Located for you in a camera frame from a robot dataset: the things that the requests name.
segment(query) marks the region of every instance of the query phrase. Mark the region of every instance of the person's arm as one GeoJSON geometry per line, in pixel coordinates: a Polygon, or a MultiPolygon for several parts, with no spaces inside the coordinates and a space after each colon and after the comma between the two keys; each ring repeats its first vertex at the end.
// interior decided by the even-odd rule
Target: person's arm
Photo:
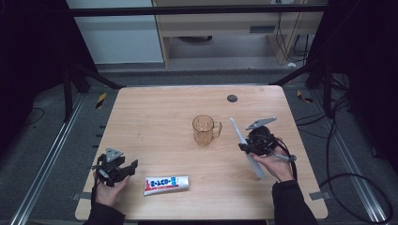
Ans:
{"type": "Polygon", "coordinates": [[[276,225],[318,224],[313,212],[305,203],[296,180],[276,183],[272,187],[272,198],[276,225]]]}
{"type": "Polygon", "coordinates": [[[122,225],[125,215],[105,204],[95,202],[84,225],[122,225]]]}
{"type": "MultiPolygon", "coordinates": [[[[274,153],[286,156],[279,146],[274,149],[274,153]]],[[[290,163],[274,156],[259,157],[253,153],[251,155],[279,181],[272,187],[275,224],[318,224],[313,212],[304,201],[299,183],[293,178],[290,163]]]]}
{"type": "Polygon", "coordinates": [[[121,190],[129,183],[127,176],[115,187],[107,187],[102,182],[97,186],[96,202],[93,204],[90,216],[84,225],[123,225],[125,215],[114,209],[121,190]]]}

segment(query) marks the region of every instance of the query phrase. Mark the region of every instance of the white plastic tool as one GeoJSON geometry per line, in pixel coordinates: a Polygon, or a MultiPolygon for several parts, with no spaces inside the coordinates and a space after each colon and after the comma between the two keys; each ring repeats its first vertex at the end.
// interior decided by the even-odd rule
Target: white plastic tool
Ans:
{"type": "MultiPolygon", "coordinates": [[[[235,120],[233,118],[229,118],[229,120],[231,121],[231,124],[234,126],[235,132],[237,133],[237,137],[239,138],[240,143],[244,143],[244,144],[248,144],[246,142],[246,139],[243,138],[242,134],[240,133],[239,129],[237,128],[237,124],[235,123],[235,120]]],[[[258,162],[254,161],[254,159],[252,158],[252,156],[246,154],[246,157],[248,158],[250,164],[252,165],[252,168],[255,172],[255,174],[257,175],[258,178],[264,178],[264,172],[263,170],[261,170],[260,165],[258,164],[258,162]]]]}

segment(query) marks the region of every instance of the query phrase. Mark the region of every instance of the hand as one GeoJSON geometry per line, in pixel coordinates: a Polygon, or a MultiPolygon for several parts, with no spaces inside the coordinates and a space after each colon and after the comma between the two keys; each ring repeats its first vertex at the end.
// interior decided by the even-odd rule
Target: hand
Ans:
{"type": "Polygon", "coordinates": [[[129,180],[130,176],[126,176],[123,181],[115,184],[114,187],[108,187],[103,182],[99,182],[99,185],[97,186],[96,203],[114,207],[116,205],[117,197],[122,189],[129,184],[129,180]]]}
{"type": "MultiPolygon", "coordinates": [[[[275,147],[274,154],[287,156],[287,154],[280,146],[275,147]]],[[[275,176],[279,180],[279,182],[294,180],[292,168],[289,162],[279,159],[273,155],[267,157],[259,157],[256,154],[251,153],[251,156],[253,157],[254,161],[259,162],[264,167],[266,167],[267,171],[275,176]]]]}

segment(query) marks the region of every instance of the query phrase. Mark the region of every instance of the gray floor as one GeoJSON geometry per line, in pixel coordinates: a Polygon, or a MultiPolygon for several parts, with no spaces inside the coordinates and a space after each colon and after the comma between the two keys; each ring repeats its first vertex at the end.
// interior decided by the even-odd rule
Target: gray floor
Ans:
{"type": "MultiPolygon", "coordinates": [[[[168,68],[140,68],[134,73],[103,73],[103,75],[128,86],[265,84],[274,82],[293,70],[287,65],[277,64],[264,36],[213,37],[209,42],[186,42],[175,38],[171,57],[168,68]]],[[[116,90],[101,83],[89,81],[92,84],[89,94],[78,95],[75,91],[73,92],[74,99],[84,98],[83,105],[30,213],[29,222],[32,224],[79,223],[74,217],[77,202],[72,199],[72,196],[83,189],[85,178],[90,173],[89,167],[100,143],[100,134],[107,123],[117,95],[116,90]],[[102,108],[97,110],[95,105],[103,92],[107,93],[107,97],[102,108]]],[[[295,79],[283,89],[295,119],[321,113],[318,104],[308,103],[298,98],[297,90],[301,89],[308,97],[316,99],[322,88],[307,92],[303,89],[303,81],[305,81],[305,76],[295,79]]],[[[333,97],[336,99],[341,95],[340,92],[333,92],[333,97]]],[[[23,127],[19,137],[10,146],[11,154],[7,158],[2,158],[1,161],[0,221],[3,222],[0,224],[8,224],[21,205],[63,125],[62,85],[39,94],[34,107],[37,109],[31,112],[26,122],[32,124],[23,127]]],[[[343,137],[344,144],[358,164],[361,173],[378,184],[396,208],[398,199],[395,190],[398,188],[398,176],[387,160],[372,157],[371,146],[366,141],[355,115],[348,109],[342,108],[336,113],[339,134],[343,137]]],[[[327,120],[321,120],[309,126],[298,127],[319,184],[327,178],[327,140],[325,139],[329,133],[327,122],[327,120]]],[[[330,145],[329,162],[331,174],[344,173],[348,170],[336,142],[330,145]]],[[[354,183],[355,180],[352,178],[340,178],[332,182],[338,198],[344,205],[361,217],[369,219],[354,183]]],[[[322,190],[329,191],[329,188],[322,187],[322,190]]],[[[373,192],[387,214],[388,207],[384,199],[377,191],[373,190],[373,192]]],[[[321,224],[364,224],[346,213],[333,198],[326,200],[326,204],[329,216],[321,220],[321,224]]],[[[228,221],[217,224],[238,223],[228,221]]],[[[394,217],[390,224],[398,224],[397,217],[394,217]]]]}

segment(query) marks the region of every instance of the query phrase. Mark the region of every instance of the aluminum rail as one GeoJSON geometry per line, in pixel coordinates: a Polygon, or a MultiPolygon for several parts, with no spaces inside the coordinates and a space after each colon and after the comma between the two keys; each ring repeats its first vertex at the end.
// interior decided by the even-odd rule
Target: aluminum rail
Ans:
{"type": "Polygon", "coordinates": [[[74,106],[74,113],[68,122],[65,122],[61,127],[58,136],[55,138],[52,148],[50,149],[47,157],[45,158],[38,174],[33,182],[32,186],[29,188],[23,202],[15,213],[14,217],[11,220],[11,225],[24,225],[28,220],[30,213],[32,212],[33,207],[35,206],[36,201],[38,200],[38,196],[46,184],[46,181],[52,171],[52,168],[58,158],[59,153],[64,146],[64,143],[69,135],[69,132],[76,121],[76,117],[82,108],[83,101],[85,95],[80,94],[74,106]]]}
{"type": "MultiPolygon", "coordinates": [[[[318,106],[319,110],[323,112],[321,96],[316,91],[311,91],[312,96],[318,106]]],[[[324,121],[328,128],[331,128],[331,121],[328,118],[324,118],[324,121]]],[[[360,166],[357,164],[355,159],[351,156],[348,147],[344,143],[344,139],[341,136],[339,130],[336,130],[336,133],[332,137],[333,143],[335,144],[336,150],[339,153],[340,159],[342,160],[345,169],[348,173],[355,173],[359,175],[363,175],[363,172],[360,170],[360,166]]],[[[351,177],[351,181],[360,196],[360,199],[365,207],[366,212],[368,213],[369,218],[373,222],[378,222],[382,220],[386,220],[386,215],[381,208],[380,203],[378,202],[375,194],[372,191],[371,186],[363,179],[358,177],[351,177]]]]}

